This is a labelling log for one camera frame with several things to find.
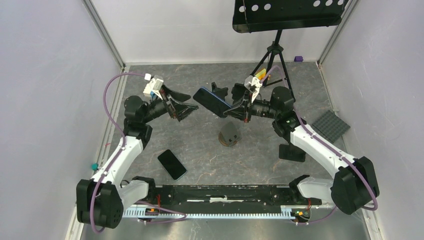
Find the black round-base phone stand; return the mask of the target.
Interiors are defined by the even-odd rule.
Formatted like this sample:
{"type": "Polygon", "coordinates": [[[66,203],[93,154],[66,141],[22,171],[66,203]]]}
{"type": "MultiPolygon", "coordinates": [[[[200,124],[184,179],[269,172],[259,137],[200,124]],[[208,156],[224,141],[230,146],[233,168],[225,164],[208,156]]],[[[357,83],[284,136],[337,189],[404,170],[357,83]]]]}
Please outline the black round-base phone stand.
{"type": "Polygon", "coordinates": [[[211,96],[214,101],[219,101],[227,104],[226,96],[228,95],[227,87],[218,87],[215,82],[211,83],[211,96]]]}

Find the blue-edged black smartphone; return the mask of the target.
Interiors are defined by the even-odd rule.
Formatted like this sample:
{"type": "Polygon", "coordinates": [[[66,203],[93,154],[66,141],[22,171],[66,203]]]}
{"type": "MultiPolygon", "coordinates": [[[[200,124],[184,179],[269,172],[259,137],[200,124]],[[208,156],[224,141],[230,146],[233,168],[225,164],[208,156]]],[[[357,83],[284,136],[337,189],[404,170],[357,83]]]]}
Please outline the blue-edged black smartphone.
{"type": "Polygon", "coordinates": [[[232,107],[231,104],[213,100],[211,90],[201,87],[194,95],[193,99],[220,118],[226,118],[224,111],[232,107]]]}

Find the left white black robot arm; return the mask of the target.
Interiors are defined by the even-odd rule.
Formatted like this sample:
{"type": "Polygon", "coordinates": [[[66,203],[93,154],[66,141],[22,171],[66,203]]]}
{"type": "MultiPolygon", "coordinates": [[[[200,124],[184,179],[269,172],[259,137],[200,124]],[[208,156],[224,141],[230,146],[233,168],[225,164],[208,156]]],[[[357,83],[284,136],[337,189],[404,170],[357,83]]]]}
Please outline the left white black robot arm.
{"type": "Polygon", "coordinates": [[[148,177],[134,177],[120,187],[133,161],[147,147],[153,132],[148,124],[168,114],[172,119],[184,120],[197,110],[188,103],[190,95],[170,90],[162,85],[157,98],[147,102],[131,95],[124,101],[124,128],[121,139],[106,163],[90,179],[82,179],[76,186],[76,216],[83,224],[114,229],[121,222],[125,210],[142,200],[153,203],[157,198],[155,181],[148,177]]]}

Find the black square-base phone holder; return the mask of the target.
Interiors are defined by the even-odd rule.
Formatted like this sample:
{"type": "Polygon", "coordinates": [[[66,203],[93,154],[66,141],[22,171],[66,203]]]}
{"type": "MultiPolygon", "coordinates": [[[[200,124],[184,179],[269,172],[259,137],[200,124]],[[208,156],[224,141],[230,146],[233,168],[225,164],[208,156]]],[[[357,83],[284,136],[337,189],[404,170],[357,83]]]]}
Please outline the black square-base phone holder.
{"type": "Polygon", "coordinates": [[[303,163],[306,160],[306,152],[293,144],[280,144],[278,148],[278,157],[282,160],[303,163]]]}

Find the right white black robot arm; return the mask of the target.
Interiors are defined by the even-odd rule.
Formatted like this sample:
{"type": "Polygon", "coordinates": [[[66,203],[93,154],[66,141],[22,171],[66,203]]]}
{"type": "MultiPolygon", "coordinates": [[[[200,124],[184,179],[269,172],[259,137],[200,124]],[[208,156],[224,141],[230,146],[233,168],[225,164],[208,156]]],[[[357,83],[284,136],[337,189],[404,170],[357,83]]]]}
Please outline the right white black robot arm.
{"type": "Polygon", "coordinates": [[[256,100],[254,93],[241,84],[236,84],[231,93],[233,105],[224,112],[226,116],[246,123],[252,116],[273,119],[274,131],[288,143],[281,149],[284,159],[298,161],[309,155],[330,174],[331,179],[304,175],[293,180],[294,187],[288,191],[293,203],[320,199],[348,215],[358,209],[378,209],[380,190],[372,161],[344,152],[314,131],[297,113],[290,89],[275,87],[269,101],[256,100]]]}

